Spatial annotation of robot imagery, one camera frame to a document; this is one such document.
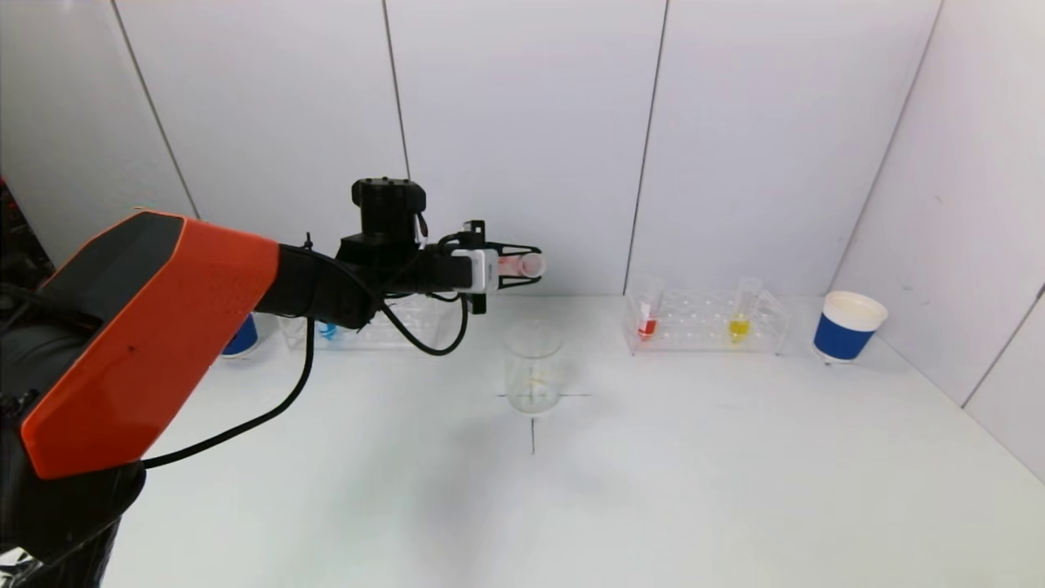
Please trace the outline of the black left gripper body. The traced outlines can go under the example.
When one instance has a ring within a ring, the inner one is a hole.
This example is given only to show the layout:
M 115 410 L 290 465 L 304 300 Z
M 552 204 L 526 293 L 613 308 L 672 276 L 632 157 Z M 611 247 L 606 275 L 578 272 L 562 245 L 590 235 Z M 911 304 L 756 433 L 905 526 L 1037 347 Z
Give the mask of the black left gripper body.
M 459 231 L 421 251 L 417 291 L 437 301 L 462 301 L 473 315 L 487 312 L 487 227 L 468 220 Z

